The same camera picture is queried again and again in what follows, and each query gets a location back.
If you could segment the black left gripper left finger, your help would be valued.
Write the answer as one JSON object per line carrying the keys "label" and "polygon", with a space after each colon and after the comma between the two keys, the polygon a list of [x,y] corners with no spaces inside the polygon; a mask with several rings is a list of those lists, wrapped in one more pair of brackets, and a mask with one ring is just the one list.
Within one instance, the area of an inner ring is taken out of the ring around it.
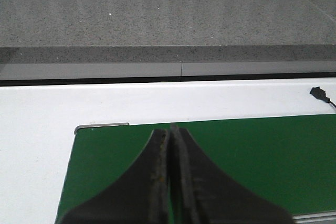
{"label": "black left gripper left finger", "polygon": [[153,130],[132,165],[111,185],[69,210],[60,223],[168,223],[170,134]]}

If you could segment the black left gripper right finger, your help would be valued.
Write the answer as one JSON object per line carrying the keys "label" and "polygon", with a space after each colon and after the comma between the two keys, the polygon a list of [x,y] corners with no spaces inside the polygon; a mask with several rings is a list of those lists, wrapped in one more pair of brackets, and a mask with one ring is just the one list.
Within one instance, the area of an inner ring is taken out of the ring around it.
{"label": "black left gripper right finger", "polygon": [[170,145],[175,223],[292,223],[286,210],[223,172],[186,128],[171,126]]}

